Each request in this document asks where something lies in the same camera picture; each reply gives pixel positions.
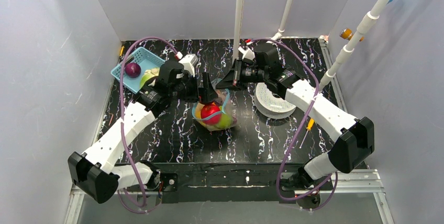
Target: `gray wall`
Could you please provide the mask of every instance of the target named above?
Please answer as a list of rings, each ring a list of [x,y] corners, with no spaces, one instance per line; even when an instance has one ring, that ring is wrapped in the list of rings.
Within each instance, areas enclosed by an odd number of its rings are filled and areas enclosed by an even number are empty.
[[[376,0],[348,0],[329,46],[334,56]],[[394,0],[337,74],[349,111],[375,123],[375,153],[396,223],[442,223],[444,3]]]
[[[99,0],[121,40],[152,35],[168,39],[232,38],[236,0]],[[294,0],[286,35],[330,32],[347,0]],[[244,38],[270,37],[286,0],[245,0]]]
[[[0,0],[0,223],[63,222],[120,42],[98,0]]]

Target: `marble pattern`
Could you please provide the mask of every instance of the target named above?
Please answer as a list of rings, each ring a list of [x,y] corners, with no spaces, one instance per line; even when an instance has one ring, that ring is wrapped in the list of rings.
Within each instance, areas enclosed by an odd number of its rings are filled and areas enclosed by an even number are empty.
[[[211,79],[222,78],[230,69],[232,40],[172,40],[171,42],[184,55],[197,54],[198,72],[208,72]],[[320,80],[327,68],[318,39],[283,39],[282,42],[294,50]],[[132,42],[125,43],[125,49],[130,43]],[[145,47],[163,59],[173,58],[172,51],[161,42],[149,41],[139,46]],[[290,53],[280,50],[280,57],[297,72],[308,77],[300,63]],[[257,111],[253,103],[253,92],[253,84],[248,86],[247,91],[234,92],[232,102],[238,110],[239,125],[223,131],[207,131],[193,120],[192,104],[173,102],[170,108],[130,145],[132,157],[135,161],[152,162],[280,163],[303,112],[297,109],[292,116],[281,120],[266,118]],[[114,80],[99,137],[119,118],[118,96],[118,82]],[[337,104],[331,85],[324,89],[324,96]],[[125,102],[131,100],[132,93],[126,90]],[[298,136],[289,162],[304,163],[331,149],[332,140],[316,124],[301,145],[305,132],[303,130]],[[119,161],[127,162],[124,154]]]

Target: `clear plastic bag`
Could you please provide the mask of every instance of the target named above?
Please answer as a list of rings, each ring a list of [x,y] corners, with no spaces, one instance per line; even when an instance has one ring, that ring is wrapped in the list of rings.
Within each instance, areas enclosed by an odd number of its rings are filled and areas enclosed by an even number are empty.
[[[220,79],[213,80],[213,87]],[[209,105],[195,103],[193,118],[209,131],[220,131],[237,125],[236,109],[230,99],[230,91],[216,90],[218,98]]]

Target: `blue basket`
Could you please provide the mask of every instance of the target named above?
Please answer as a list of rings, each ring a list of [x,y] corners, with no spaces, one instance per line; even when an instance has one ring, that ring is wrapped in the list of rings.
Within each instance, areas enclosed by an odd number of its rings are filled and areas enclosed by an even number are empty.
[[[151,51],[143,47],[140,47],[137,50],[135,50],[129,56],[129,58],[131,57],[134,58],[131,61],[131,63],[137,63],[138,65],[140,65],[141,73],[135,79],[129,77],[126,73],[124,73],[124,86],[130,89],[133,93],[138,93],[140,90],[140,81],[142,80],[142,76],[145,73],[145,70],[160,68],[160,66],[163,65],[165,60],[156,56]],[[120,81],[120,70],[121,70],[121,62],[111,71],[111,75],[113,75],[118,81]]]

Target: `screwdriver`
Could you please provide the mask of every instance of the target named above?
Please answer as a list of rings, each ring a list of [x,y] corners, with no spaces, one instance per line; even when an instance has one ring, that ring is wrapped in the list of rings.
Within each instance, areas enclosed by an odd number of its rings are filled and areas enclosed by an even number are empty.
[[[304,140],[307,137],[308,132],[312,130],[312,127],[313,127],[314,123],[315,123],[315,121],[311,118],[310,121],[308,122],[307,132],[305,133],[305,136],[302,139],[301,146],[299,147],[299,149],[302,148],[302,144],[304,143]]]

